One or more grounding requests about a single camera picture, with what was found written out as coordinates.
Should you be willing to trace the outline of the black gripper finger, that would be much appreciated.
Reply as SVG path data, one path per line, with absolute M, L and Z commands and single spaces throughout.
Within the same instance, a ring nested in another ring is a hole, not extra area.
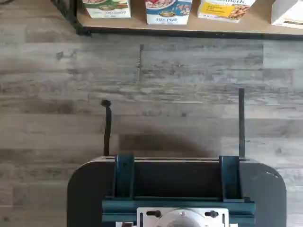
M 105 119 L 105 133 L 104 133 L 104 156 L 109 156 L 109 146 L 110 146 L 110 134 L 111 134 L 111 122 L 112 122 L 112 111 L 111 102 L 107 99 L 101 101 L 101 105 L 106 109 L 106 119 Z
M 239 157 L 245 157 L 245 90 L 239 88 Z

